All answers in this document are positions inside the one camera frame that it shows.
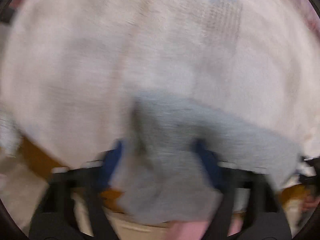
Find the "person's right hand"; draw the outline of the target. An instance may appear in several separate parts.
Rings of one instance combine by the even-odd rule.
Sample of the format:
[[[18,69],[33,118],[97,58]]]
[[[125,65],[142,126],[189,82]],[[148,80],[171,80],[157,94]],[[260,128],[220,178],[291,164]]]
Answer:
[[[309,211],[313,208],[316,208],[317,205],[319,204],[319,197],[315,197],[313,195],[308,195],[304,199],[304,202],[302,203],[302,212]]]

